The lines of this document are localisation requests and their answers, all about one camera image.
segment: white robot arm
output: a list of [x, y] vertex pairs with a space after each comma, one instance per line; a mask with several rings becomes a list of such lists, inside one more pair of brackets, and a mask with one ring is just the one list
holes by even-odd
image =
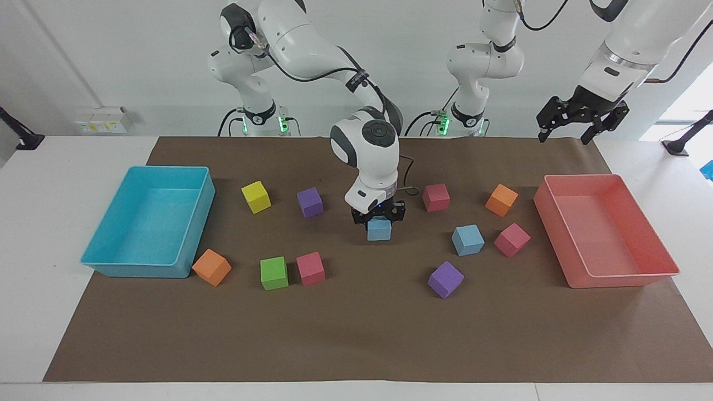
[[[319, 35], [302, 0], [241, 0], [223, 9], [221, 27], [230, 48], [251, 57], [252, 65], [243, 62], [246, 76], [255, 72], [255, 60], [259, 59], [295, 81], [341, 81], [365, 105], [334, 124], [330, 133], [337, 157], [359, 169], [344, 199], [353, 208], [355, 223], [365, 223], [375, 215], [402, 220], [404, 205], [393, 202], [401, 112], [349, 53]], [[242, 87], [256, 92], [254, 85], [244, 83]], [[258, 92], [263, 107], [268, 93]]]
[[458, 80], [458, 92], [448, 117], [457, 131], [473, 135], [485, 113], [490, 90], [482, 78], [512, 78], [523, 69], [525, 56], [517, 45], [518, 13], [513, 0], [486, 0], [481, 31], [488, 44], [461, 44], [448, 54], [448, 71]]
[[251, 136], [283, 136], [287, 133], [270, 86], [264, 79], [253, 75], [271, 66], [267, 57], [259, 59], [252, 54], [239, 54], [227, 45], [208, 57], [208, 68], [213, 76], [240, 92], [245, 127]]
[[542, 142], [555, 128], [569, 123], [592, 124], [582, 136], [585, 144], [603, 131], [614, 131], [629, 112], [624, 97], [645, 82], [712, 4], [711, 0], [612, 0], [602, 8], [593, 0], [590, 3], [599, 17], [612, 22], [612, 31], [572, 98], [552, 97], [538, 114]]

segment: green cube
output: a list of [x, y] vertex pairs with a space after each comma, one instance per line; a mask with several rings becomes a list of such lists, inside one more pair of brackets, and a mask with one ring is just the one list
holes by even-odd
[[265, 290], [276, 290], [289, 285], [287, 281], [287, 264], [284, 257], [260, 261], [260, 281]]

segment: blue cube held by gripper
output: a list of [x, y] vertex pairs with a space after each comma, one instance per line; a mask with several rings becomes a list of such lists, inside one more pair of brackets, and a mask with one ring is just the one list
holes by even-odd
[[370, 241], [388, 241], [391, 239], [391, 221], [384, 216], [377, 216], [366, 223], [366, 239]]

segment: yellow cube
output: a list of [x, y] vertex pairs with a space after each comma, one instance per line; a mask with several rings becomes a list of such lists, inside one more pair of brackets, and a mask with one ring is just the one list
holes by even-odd
[[242, 189], [242, 194], [247, 201], [247, 205], [252, 210], [252, 214], [257, 214], [272, 206], [270, 197], [267, 195], [262, 181], [252, 183]]

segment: light blue cube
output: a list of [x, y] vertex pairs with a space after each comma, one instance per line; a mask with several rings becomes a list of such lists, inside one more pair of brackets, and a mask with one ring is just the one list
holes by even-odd
[[384, 216], [377, 216], [366, 224], [366, 239], [370, 241], [388, 241], [391, 239], [391, 221]]
[[453, 245], [456, 246], [458, 256], [478, 253], [483, 249], [483, 245], [486, 244], [477, 225], [456, 228], [451, 239], [453, 240]]
[[701, 168], [701, 173], [703, 173], [705, 178], [713, 181], [713, 160]]

